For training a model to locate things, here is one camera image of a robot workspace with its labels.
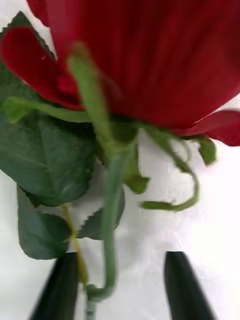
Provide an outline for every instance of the red rose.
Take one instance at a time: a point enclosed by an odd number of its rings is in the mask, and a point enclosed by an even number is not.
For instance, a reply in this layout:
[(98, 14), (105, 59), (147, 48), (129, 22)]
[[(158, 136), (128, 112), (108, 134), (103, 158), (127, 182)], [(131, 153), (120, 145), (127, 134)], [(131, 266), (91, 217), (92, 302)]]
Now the red rose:
[(6, 66), (45, 99), (82, 107), (66, 58), (83, 42), (99, 69), (109, 109), (240, 145), (240, 113), (216, 109), (240, 92), (239, 0), (28, 0), (50, 27), (57, 62), (33, 32), (10, 29)]

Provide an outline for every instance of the red petal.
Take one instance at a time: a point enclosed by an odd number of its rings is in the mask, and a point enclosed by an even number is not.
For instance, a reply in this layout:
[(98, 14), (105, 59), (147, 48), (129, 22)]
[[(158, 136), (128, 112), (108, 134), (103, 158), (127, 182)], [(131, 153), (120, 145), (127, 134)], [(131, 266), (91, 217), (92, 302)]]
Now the red petal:
[(27, 0), (32, 13), (45, 25), (49, 25), (46, 0)]
[(43, 98), (77, 109), (76, 99), (70, 100), (59, 92), (59, 67), (42, 49), (30, 28), (9, 29), (2, 40), (1, 54), (4, 64)]
[[(108, 79), (116, 114), (182, 128), (240, 91), (240, 75), (226, 54), (239, 0), (46, 3), (60, 63), (83, 41)], [(240, 48), (240, 41), (234, 45)]]
[(173, 130), (179, 136), (205, 134), (229, 146), (240, 146), (240, 112), (222, 110), (213, 113), (189, 129)]

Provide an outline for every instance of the white background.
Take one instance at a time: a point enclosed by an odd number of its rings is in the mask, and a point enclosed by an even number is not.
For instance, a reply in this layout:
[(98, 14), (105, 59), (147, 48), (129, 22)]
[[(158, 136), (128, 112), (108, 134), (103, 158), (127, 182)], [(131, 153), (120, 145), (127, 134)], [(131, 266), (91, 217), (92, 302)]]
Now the white background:
[[(30, 14), (24, 0), (0, 0), (0, 26), (18, 10)], [(38, 31), (48, 31), (33, 20)], [(227, 107), (240, 106), (240, 97)], [(142, 172), (152, 177), (141, 196), (126, 191), (126, 208), (116, 231), (119, 282), (115, 294), (97, 308), (98, 320), (169, 320), (162, 280), (166, 250), (185, 251), (217, 319), (240, 319), (240, 148), (217, 143), (218, 162), (206, 168), (192, 145), (192, 168), (201, 195), (198, 205), (179, 213), (144, 211), (140, 200), (180, 202), (190, 196), (192, 182), (144, 135), (140, 138)], [(93, 182), (72, 210), (77, 224), (101, 204), (101, 183)], [(91, 282), (102, 284), (101, 243), (79, 241)], [(33, 260), (18, 244), (16, 185), (0, 172), (0, 319), (27, 320), (53, 261)], [(83, 317), (83, 297), (76, 319)]]

